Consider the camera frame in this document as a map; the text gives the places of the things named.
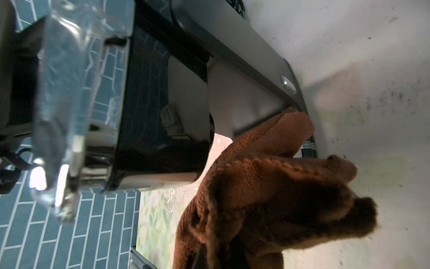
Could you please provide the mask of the brown cloth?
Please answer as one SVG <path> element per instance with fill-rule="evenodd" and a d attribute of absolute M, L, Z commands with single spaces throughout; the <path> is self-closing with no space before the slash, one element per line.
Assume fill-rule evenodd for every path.
<path fill-rule="evenodd" d="M 288 108 L 230 144 L 181 216 L 173 268 L 281 269 L 284 250 L 372 233 L 376 203 L 349 188 L 357 167 L 296 157 L 314 131 Z"/>

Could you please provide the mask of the black coffee machine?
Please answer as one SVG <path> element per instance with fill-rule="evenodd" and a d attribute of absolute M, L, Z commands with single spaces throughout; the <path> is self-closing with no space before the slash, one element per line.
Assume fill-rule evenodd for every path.
<path fill-rule="evenodd" d="M 63 222 L 81 189 L 196 181 L 214 135 L 307 108 L 243 1 L 52 1 L 16 31 L 1 2 L 1 193 L 30 174 Z"/>

